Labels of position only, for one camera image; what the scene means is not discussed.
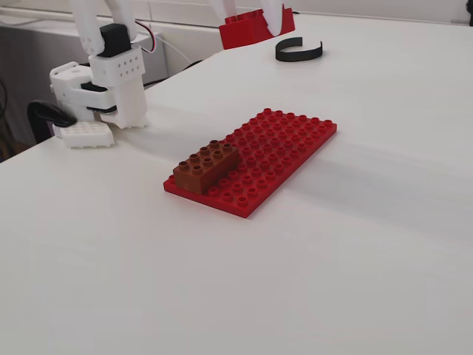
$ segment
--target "lego duplo baseplate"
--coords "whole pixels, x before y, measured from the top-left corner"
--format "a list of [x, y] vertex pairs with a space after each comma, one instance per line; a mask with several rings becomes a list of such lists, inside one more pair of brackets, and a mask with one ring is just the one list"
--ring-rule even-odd
[[171, 175], [164, 189], [172, 194], [248, 217], [337, 130], [332, 121], [265, 109], [220, 143], [239, 149], [239, 163], [205, 194], [180, 189]]

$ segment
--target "wall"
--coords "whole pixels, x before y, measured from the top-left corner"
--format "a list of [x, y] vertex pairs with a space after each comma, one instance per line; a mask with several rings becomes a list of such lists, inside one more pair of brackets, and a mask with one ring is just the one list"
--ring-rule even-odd
[[[336, 13], [351, 16], [403, 18], [409, 20], [467, 23], [466, 0], [285, 0], [294, 10], [309, 13]], [[240, 12], [260, 7], [259, 0], [236, 0]], [[17, 0], [13, 7], [69, 11], [67, 0]], [[99, 12], [107, 15], [103, 0]], [[217, 26], [217, 17], [208, 0], [134, 0], [135, 15], [141, 19], [179, 24]]]

